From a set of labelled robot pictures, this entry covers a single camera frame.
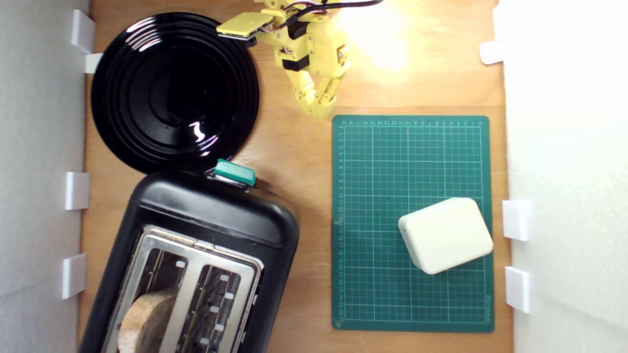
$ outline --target white plastic clip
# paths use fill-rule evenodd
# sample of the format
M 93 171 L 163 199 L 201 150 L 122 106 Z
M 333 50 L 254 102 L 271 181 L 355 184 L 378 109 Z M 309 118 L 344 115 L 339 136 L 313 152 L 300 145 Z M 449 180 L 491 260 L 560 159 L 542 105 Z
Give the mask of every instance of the white plastic clip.
M 530 275 L 512 266 L 506 267 L 506 303 L 520 312 L 530 312 Z

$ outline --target wooden surface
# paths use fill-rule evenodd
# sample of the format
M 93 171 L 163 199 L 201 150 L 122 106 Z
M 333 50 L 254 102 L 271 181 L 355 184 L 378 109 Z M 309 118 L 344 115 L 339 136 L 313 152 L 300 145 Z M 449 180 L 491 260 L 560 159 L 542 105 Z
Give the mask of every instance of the wooden surface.
M 334 114 L 483 114 L 490 117 L 495 239 L 496 330 L 491 334 L 336 331 L 331 325 L 331 122 L 296 107 L 290 82 L 274 67 L 269 47 L 252 50 L 261 83 L 255 130 L 235 161 L 254 168 L 294 202 L 301 238 L 268 352 L 512 351 L 512 311 L 504 294 L 510 244 L 502 237 L 507 198 L 504 90 L 501 65 L 480 63 L 478 44 L 492 40 L 497 0 L 385 0 L 338 15 L 350 30 L 349 72 Z M 154 13 L 189 11 L 225 21 L 259 11 L 252 0 L 92 0 L 96 50 L 128 25 Z M 87 82 L 89 96 L 90 78 Z M 92 174 L 82 251 L 87 289 L 80 299 L 82 331 L 133 187 L 142 175 L 117 160 L 87 113 L 86 169 Z

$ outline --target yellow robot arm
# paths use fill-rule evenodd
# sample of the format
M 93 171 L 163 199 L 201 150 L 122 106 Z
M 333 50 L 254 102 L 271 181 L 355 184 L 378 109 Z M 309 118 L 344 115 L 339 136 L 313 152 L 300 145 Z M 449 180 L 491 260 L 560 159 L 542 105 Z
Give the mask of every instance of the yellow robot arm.
M 337 9 L 312 11 L 298 21 L 284 25 L 311 0 L 254 0 L 263 2 L 260 13 L 241 13 L 218 26 L 220 36 L 257 40 L 274 48 L 275 65 L 283 68 L 293 86 L 301 109 L 309 115 L 326 118 L 336 103 L 336 92 L 351 68 L 347 60 L 346 34 L 331 16 Z M 329 0 L 327 4 L 340 0 Z M 315 87 L 311 73 L 322 79 Z

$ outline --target cutting mat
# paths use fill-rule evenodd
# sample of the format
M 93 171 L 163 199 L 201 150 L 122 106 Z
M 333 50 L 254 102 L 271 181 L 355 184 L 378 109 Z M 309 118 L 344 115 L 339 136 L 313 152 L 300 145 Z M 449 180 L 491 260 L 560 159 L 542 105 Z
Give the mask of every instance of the cutting mat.
M 485 116 L 334 118 L 336 329 L 494 330 L 493 255 L 428 275 L 397 227 L 400 216 L 450 197 L 473 198 L 492 234 Z

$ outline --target white plastic block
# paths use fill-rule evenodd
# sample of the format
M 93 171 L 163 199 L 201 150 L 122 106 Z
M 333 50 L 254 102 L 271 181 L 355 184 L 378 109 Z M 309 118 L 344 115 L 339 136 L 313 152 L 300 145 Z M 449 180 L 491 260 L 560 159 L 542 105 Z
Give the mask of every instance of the white plastic block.
M 87 54 L 85 56 L 85 73 L 96 73 L 96 68 L 100 63 L 100 59 L 102 58 L 102 53 L 96 54 Z
M 506 303 L 520 312 L 530 312 L 530 275 L 512 266 L 506 267 Z
M 89 173 L 69 171 L 65 177 L 65 209 L 82 210 L 89 207 Z
M 484 65 L 492 65 L 504 61 L 504 43 L 501 41 L 480 43 L 480 60 Z
M 528 241 L 528 205 L 523 201 L 502 201 L 504 237 Z
M 72 17 L 71 43 L 85 54 L 94 52 L 96 23 L 80 10 L 75 9 Z
M 437 274 L 493 251 L 484 218 L 471 198 L 450 198 L 399 219 L 412 262 Z
M 61 298 L 67 299 L 85 290 L 87 256 L 78 254 L 63 260 Z

